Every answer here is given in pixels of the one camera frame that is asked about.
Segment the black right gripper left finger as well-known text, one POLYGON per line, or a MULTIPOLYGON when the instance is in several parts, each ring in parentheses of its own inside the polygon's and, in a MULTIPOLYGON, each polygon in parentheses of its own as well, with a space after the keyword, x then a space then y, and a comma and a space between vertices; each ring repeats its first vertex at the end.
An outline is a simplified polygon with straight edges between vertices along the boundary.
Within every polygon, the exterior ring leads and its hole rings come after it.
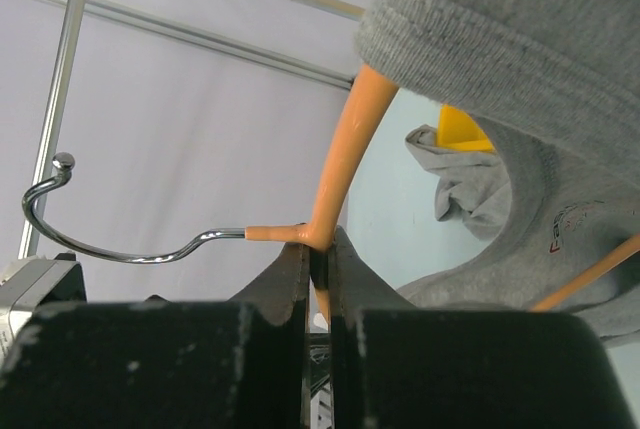
POLYGON ((5 428, 305 428, 310 252, 226 301, 53 302, 1 368, 5 428))

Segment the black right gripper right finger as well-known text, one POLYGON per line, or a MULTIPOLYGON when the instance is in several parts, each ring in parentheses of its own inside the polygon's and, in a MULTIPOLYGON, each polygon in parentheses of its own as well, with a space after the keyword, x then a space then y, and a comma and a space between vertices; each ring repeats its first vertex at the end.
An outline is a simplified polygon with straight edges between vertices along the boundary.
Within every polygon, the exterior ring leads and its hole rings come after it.
POLYGON ((419 309, 338 230, 327 255, 337 428, 631 428, 604 347, 560 313, 419 309))

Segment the orange wire hanger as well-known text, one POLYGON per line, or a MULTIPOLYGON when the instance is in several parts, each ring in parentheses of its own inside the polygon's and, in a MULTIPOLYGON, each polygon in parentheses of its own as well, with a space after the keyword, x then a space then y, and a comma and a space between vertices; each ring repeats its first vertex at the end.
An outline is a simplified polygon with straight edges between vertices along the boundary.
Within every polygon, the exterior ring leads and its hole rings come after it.
POLYGON ((72 251, 123 264, 173 263, 186 258, 203 244, 221 239, 299 243, 326 251, 333 241, 338 217, 356 170, 397 91, 398 86, 392 81, 367 65, 361 67, 336 127, 308 223, 210 229, 196 235, 182 248, 158 255, 134 255, 96 248, 57 231, 37 214, 37 205, 44 197, 71 180, 75 159, 69 153, 54 156, 56 174, 25 192, 22 210, 27 221, 44 237, 72 251))

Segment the grey tank top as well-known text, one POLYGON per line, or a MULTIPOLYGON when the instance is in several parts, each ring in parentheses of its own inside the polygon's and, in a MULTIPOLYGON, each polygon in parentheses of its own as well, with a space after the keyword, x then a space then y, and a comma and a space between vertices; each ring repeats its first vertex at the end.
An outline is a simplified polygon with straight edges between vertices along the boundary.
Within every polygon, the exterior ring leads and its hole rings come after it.
POLYGON ((362 60, 468 113, 509 211, 474 259, 406 284, 426 308, 530 309, 639 232, 639 0, 374 0, 362 60))

